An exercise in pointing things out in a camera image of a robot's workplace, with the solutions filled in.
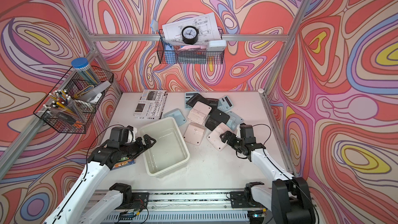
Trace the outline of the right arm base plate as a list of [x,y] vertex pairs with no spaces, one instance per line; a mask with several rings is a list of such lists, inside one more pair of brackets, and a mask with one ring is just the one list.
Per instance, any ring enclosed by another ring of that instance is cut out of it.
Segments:
[[254,194],[245,194],[243,191],[228,193],[231,208],[272,208],[272,196],[267,191],[255,191]]

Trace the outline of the cream plastic storage box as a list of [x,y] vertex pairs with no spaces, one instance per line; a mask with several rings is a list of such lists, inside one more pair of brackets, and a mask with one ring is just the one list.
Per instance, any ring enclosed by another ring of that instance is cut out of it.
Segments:
[[182,167],[190,160],[190,152],[183,139],[179,126],[172,117],[147,124],[138,130],[156,140],[144,152],[147,174],[151,177],[164,177]]

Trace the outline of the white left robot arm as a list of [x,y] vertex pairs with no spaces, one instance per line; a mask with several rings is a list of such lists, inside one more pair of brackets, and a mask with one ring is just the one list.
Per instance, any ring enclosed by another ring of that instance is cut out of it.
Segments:
[[86,157],[86,164],[77,181],[56,209],[44,220],[46,224],[100,224],[113,210],[139,204],[144,201],[135,198],[131,186],[115,183],[106,195],[87,212],[89,200],[112,168],[124,157],[135,159],[157,142],[148,134],[136,136],[132,126],[112,128],[110,137]]

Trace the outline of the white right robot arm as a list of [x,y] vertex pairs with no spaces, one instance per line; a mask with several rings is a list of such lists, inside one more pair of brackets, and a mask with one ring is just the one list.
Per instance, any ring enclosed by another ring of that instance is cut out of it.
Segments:
[[220,139],[236,153],[244,155],[269,180],[268,184],[253,182],[246,185],[247,204],[261,204],[271,211],[277,224],[320,223],[307,181],[287,172],[271,157],[265,143],[257,142],[252,125],[243,123],[239,126],[239,135],[226,131],[220,134]]

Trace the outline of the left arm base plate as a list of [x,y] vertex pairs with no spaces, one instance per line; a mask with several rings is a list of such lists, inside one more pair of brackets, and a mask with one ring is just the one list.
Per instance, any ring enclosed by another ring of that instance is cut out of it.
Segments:
[[122,204],[116,209],[140,209],[147,207],[149,201],[149,193],[147,192],[133,192],[123,199]]

